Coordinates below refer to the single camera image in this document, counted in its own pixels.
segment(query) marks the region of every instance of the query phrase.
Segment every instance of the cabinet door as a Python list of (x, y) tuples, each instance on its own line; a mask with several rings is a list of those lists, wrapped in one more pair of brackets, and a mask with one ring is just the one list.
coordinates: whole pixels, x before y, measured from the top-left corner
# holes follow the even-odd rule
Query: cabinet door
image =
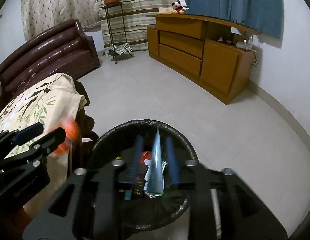
[(239, 54), (225, 44), (206, 41), (202, 59), (201, 79), (229, 93)]
[(158, 30), (152, 27), (147, 28), (147, 38), (148, 38), (148, 50), (159, 56), (159, 38)]

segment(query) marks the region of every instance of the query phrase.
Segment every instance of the wooden cabinet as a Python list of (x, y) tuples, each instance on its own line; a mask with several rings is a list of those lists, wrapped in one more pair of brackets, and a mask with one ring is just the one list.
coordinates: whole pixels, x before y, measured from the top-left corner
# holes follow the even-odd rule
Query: wooden cabinet
[(197, 39), (202, 38), (204, 22), (195, 19), (183, 18), (156, 18), (156, 29), (191, 36)]
[(205, 42), (201, 79), (228, 94), (235, 75), (239, 53), (224, 44)]
[(204, 42), (201, 40), (176, 33), (160, 31), (159, 42), (160, 44), (179, 49), (197, 58), (202, 57)]
[(159, 55), (158, 51), (158, 45), (159, 45), (159, 39), (158, 39), (158, 30), (155, 28), (147, 28), (147, 37), (148, 37), (148, 50), (151, 53), (154, 53), (155, 55)]
[(189, 78), (224, 104), (245, 89), (253, 52), (218, 39), (231, 39), (231, 27), (250, 34), (258, 31), (196, 15), (150, 16), (156, 17), (156, 28), (147, 28), (150, 57)]
[(188, 73), (199, 76), (202, 63), (200, 59), (162, 44), (159, 45), (159, 55), (170, 62), (174, 62)]

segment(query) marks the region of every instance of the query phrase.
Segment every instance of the brown leather sofa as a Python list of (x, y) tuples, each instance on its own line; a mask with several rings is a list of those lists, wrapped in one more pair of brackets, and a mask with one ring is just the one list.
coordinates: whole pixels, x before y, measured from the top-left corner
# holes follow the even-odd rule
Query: brown leather sofa
[(62, 22), (26, 42), (0, 64), (0, 112), (24, 90), (55, 73), (77, 79), (100, 66), (93, 38), (78, 20)]

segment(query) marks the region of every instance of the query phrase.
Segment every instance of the black metal plant stand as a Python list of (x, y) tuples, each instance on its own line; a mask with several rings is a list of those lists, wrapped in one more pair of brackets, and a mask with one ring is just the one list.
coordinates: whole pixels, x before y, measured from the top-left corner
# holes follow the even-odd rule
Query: black metal plant stand
[(115, 7), (115, 6), (119, 6), (122, 9), (122, 19), (123, 19), (123, 25), (124, 25), (124, 33), (125, 33), (125, 40), (127, 43), (127, 36), (126, 36), (126, 29), (125, 29), (125, 22), (124, 22), (124, 13), (123, 13), (123, 5), (122, 2), (119, 3), (114, 3), (114, 4), (110, 4), (110, 5), (105, 5), (104, 7), (102, 7), (102, 9), (105, 9), (105, 13), (106, 13), (106, 19), (107, 19), (107, 26), (108, 26), (108, 31), (110, 33), (110, 38), (111, 38), (111, 43), (113, 44), (113, 48), (114, 48), (114, 54), (111, 54), (113, 56), (113, 58), (115, 58), (115, 64), (117, 64), (118, 60), (117, 60), (117, 56), (119, 55), (116, 51), (115, 51), (115, 44), (114, 44), (114, 39), (113, 39), (113, 32), (112, 32), (112, 28), (111, 28), (111, 20), (110, 20), (110, 14), (108, 12), (109, 8)]

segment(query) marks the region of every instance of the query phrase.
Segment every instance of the white box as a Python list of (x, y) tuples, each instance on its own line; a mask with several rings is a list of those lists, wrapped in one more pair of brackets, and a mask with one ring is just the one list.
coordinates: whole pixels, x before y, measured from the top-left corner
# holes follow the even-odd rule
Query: white box
[(171, 12), (174, 10), (173, 7), (160, 7), (158, 8), (159, 13), (165, 13), (165, 14), (171, 14)]

